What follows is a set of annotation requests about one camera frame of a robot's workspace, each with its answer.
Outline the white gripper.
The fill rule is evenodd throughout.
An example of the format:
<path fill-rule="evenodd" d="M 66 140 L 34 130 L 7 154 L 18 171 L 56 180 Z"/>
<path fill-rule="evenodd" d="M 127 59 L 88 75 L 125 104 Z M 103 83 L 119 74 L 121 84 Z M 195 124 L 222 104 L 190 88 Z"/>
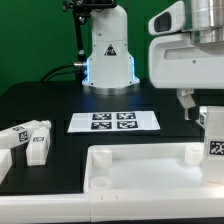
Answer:
<path fill-rule="evenodd" d="M 178 89 L 186 120 L 199 118 L 193 89 L 224 88 L 224 42 L 192 45 L 189 33 L 159 36 L 149 46 L 148 62 L 154 87 Z"/>

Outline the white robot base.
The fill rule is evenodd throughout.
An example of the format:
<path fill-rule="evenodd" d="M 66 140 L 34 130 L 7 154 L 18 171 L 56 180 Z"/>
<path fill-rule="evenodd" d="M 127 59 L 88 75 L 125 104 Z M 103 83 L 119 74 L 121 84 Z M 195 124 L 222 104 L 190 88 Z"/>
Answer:
<path fill-rule="evenodd" d="M 137 88 L 134 58 L 128 51 L 127 13 L 119 5 L 94 10 L 92 16 L 92 53 L 87 59 L 85 91 L 118 95 Z"/>

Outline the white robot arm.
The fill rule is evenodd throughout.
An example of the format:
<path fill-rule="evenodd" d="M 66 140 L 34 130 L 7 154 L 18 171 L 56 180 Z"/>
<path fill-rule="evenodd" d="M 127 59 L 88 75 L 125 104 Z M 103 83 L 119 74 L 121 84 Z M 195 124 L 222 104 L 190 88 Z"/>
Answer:
<path fill-rule="evenodd" d="M 187 120 L 196 120 L 196 89 L 224 89 L 224 0 L 177 0 L 148 22 L 149 79 L 175 89 Z"/>

